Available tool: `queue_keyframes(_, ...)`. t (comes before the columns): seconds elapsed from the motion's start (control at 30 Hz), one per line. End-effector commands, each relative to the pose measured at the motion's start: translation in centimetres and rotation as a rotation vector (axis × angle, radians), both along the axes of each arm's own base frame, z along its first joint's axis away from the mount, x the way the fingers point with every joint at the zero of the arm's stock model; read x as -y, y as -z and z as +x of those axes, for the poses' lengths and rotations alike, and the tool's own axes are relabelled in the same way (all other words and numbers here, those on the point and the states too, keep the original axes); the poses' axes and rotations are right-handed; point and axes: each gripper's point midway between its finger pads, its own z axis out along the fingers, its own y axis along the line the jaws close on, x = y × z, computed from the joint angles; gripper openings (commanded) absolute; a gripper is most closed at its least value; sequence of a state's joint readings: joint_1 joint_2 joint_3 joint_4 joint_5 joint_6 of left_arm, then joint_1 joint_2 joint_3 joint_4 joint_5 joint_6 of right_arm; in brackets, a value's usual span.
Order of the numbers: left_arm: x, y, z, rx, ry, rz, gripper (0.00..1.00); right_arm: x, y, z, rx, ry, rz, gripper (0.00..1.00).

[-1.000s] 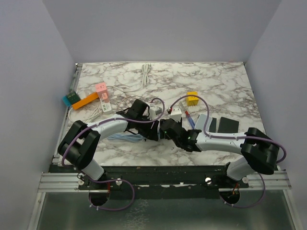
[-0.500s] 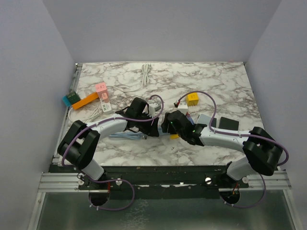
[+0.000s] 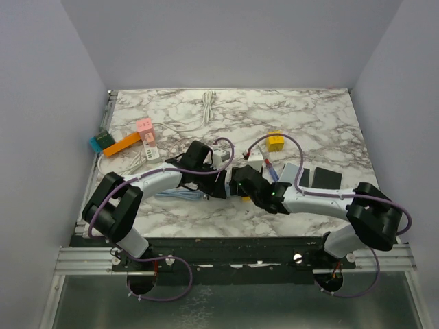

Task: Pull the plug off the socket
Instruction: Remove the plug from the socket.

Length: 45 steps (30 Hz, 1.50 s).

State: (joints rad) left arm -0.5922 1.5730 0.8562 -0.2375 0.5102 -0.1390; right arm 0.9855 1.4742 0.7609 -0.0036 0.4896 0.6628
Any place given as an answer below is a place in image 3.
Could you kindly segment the yellow cube socket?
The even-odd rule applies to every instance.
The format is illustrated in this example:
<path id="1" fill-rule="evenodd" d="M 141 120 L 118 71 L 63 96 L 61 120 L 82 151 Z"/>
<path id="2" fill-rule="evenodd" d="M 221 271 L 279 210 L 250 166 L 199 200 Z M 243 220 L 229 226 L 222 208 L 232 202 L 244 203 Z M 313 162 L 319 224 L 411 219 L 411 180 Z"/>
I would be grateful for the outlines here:
<path id="1" fill-rule="evenodd" d="M 268 132 L 268 137 L 266 138 L 266 147 L 269 152 L 282 151 L 285 141 L 280 135 L 281 131 Z"/>

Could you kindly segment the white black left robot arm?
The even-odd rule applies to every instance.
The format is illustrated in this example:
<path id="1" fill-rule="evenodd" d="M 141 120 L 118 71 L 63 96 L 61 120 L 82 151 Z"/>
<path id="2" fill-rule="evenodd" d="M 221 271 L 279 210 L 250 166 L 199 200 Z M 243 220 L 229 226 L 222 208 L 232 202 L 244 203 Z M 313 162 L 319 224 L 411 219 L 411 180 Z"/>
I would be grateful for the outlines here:
<path id="1" fill-rule="evenodd" d="M 134 228 L 141 202 L 163 191 L 195 184 L 199 191 L 214 198 L 226 198 L 225 179 L 228 161 L 219 168 L 213 162 L 213 150 L 193 141 L 187 151 L 167 159 L 159 167 L 123 177 L 107 173 L 87 201 L 82 219 L 90 236 L 96 229 L 105 239 L 128 253 L 128 262 L 136 270 L 147 269 L 152 260 L 148 241 Z"/>

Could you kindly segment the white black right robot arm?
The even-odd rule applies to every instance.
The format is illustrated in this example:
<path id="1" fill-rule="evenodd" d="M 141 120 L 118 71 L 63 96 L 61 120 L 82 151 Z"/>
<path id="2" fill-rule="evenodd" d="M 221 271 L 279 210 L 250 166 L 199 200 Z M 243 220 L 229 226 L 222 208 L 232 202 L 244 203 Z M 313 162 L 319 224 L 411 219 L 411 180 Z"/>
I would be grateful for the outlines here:
<path id="1" fill-rule="evenodd" d="M 270 183 L 249 165 L 235 169 L 232 180 L 257 207 L 268 213 L 309 213 L 348 222 L 347 226 L 329 232 L 323 246 L 315 251 L 316 262 L 324 268 L 364 247 L 390 251 L 398 234 L 402 210 L 367 182 L 342 190 L 303 188 L 291 182 Z"/>

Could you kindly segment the light blue power strip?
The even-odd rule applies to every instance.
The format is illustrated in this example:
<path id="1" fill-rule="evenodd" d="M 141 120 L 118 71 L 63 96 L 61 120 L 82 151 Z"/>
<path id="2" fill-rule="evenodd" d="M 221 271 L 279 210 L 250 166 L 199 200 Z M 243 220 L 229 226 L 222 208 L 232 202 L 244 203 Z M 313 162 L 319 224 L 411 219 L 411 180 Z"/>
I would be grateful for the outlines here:
<path id="1" fill-rule="evenodd" d="M 231 189 L 230 189 L 230 184 L 228 182 L 225 183 L 225 191 L 226 191 L 226 196 L 230 197 L 231 196 Z"/>

